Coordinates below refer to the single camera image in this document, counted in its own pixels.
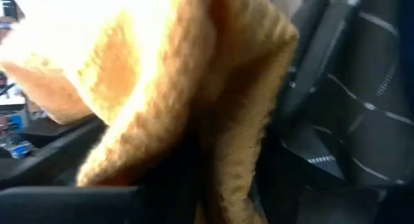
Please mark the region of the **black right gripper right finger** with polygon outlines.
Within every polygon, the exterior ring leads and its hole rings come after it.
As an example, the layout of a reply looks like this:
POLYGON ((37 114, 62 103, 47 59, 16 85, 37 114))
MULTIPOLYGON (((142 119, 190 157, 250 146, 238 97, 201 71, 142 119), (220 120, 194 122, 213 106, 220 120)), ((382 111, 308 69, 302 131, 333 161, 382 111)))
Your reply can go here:
POLYGON ((351 186, 282 147, 263 140, 257 191, 273 224, 413 222, 413 184, 351 186))

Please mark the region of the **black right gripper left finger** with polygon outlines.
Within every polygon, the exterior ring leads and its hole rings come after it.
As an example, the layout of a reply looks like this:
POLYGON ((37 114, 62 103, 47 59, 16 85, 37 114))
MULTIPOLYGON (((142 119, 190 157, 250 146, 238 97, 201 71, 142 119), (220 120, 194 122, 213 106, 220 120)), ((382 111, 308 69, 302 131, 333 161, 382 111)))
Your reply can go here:
POLYGON ((196 198, 188 177, 163 173, 135 186, 9 188, 1 192, 1 224, 193 223, 196 198))

